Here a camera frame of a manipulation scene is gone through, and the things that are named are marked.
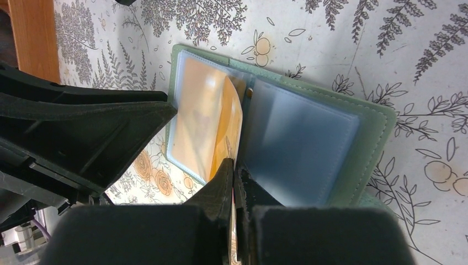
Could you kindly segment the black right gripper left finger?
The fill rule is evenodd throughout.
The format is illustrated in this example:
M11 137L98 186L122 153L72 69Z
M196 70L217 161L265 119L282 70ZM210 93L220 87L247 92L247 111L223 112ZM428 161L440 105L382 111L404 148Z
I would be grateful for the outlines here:
M233 160L183 204L79 206L41 264L229 264Z

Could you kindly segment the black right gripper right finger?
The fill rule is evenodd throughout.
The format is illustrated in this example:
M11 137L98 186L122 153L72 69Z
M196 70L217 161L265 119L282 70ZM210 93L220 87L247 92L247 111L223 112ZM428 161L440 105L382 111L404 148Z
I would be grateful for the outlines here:
M394 214L363 207L286 207L245 168L234 173L242 264L414 264Z

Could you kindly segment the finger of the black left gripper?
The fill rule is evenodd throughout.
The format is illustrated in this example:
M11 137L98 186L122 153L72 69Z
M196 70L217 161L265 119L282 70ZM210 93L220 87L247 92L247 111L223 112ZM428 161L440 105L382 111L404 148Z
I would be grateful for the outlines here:
M98 197L176 113L162 91L60 85L1 64L1 187L49 205Z

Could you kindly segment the gold credit card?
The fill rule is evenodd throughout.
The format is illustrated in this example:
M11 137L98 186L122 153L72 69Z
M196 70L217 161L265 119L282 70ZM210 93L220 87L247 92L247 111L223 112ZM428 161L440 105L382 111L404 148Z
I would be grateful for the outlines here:
M221 113L216 132L215 148L208 180L212 180L225 158L237 160L243 122L241 100L236 79L225 77L222 87Z
M168 159L208 181L227 73L200 59L184 57L176 71L177 115L170 125Z

